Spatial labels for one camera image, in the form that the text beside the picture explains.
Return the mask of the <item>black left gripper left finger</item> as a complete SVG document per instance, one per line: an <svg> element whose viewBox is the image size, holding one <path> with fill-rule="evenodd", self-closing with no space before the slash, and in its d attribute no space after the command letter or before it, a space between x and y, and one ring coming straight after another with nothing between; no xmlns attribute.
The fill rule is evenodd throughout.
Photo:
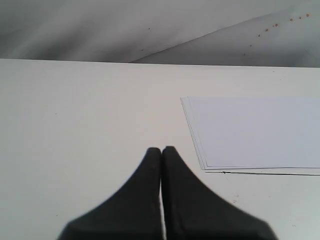
<svg viewBox="0 0 320 240"><path fill-rule="evenodd" d="M162 154L147 149L140 165L109 199L70 221L60 240L161 240Z"/></svg>

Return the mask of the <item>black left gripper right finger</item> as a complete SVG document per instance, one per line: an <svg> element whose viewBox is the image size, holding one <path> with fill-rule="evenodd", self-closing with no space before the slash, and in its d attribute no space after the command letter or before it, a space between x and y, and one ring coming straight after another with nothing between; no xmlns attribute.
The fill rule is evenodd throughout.
<svg viewBox="0 0 320 240"><path fill-rule="evenodd" d="M178 151L162 151L161 191L168 240L275 240L270 226L203 184Z"/></svg>

